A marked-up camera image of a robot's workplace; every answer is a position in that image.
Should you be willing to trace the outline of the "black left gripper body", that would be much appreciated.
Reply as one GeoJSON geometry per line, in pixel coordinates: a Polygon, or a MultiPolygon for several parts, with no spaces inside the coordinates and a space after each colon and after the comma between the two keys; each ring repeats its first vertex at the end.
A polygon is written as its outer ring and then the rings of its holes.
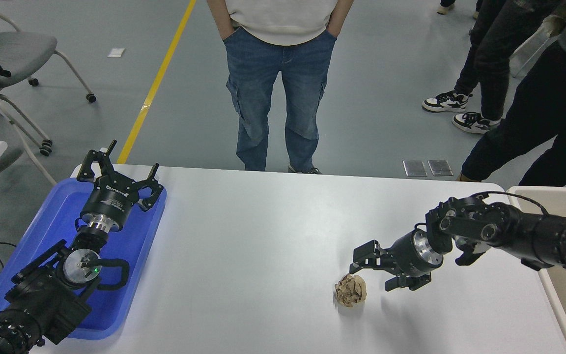
{"type": "Polygon", "coordinates": [[[113,223],[110,231],[121,231],[134,203],[139,200],[139,193],[134,189],[134,184],[135,180],[125,175],[97,178],[80,217],[87,224],[96,219],[110,219],[113,223]]]}

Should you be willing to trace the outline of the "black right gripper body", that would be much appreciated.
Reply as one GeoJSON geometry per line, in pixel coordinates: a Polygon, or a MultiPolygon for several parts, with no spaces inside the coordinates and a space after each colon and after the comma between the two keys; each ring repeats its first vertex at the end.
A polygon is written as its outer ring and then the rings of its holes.
{"type": "Polygon", "coordinates": [[[396,240],[389,253],[404,275],[418,277],[434,270],[434,252],[422,230],[412,230],[396,240]]]}

